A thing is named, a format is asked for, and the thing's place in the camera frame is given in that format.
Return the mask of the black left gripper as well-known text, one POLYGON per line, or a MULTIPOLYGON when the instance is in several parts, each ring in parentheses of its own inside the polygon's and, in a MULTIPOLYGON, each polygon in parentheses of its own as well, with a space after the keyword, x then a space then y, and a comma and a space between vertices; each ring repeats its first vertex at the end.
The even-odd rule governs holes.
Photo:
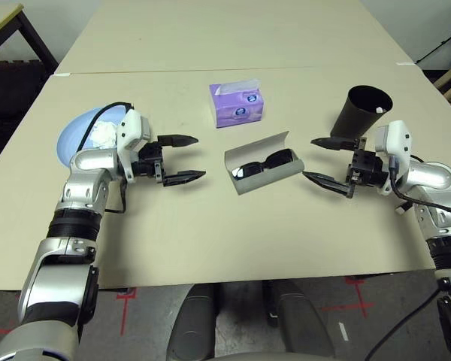
POLYGON ((186 147, 198 143, 198 139, 190 135, 158 135, 157 141, 146 143, 138 152, 138 160, 133 162, 135 177, 153 178, 164 187, 172 187, 198 180, 206 175, 206 171, 179 171, 173 175, 165 175, 163 168, 162 147, 186 147))

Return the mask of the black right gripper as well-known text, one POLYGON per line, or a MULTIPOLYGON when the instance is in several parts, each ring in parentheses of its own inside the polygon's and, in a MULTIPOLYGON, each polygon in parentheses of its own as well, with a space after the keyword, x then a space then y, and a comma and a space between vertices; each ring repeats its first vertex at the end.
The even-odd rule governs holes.
POLYGON ((333 177, 316 172, 303 171, 302 174, 314 184, 351 199, 355 185, 382 188, 388 178, 388 172, 383 170, 383 161, 375 152, 358 149, 360 139, 343 137, 316 138, 311 144, 328 150, 355 150, 348 166, 346 183, 336 181, 333 177))

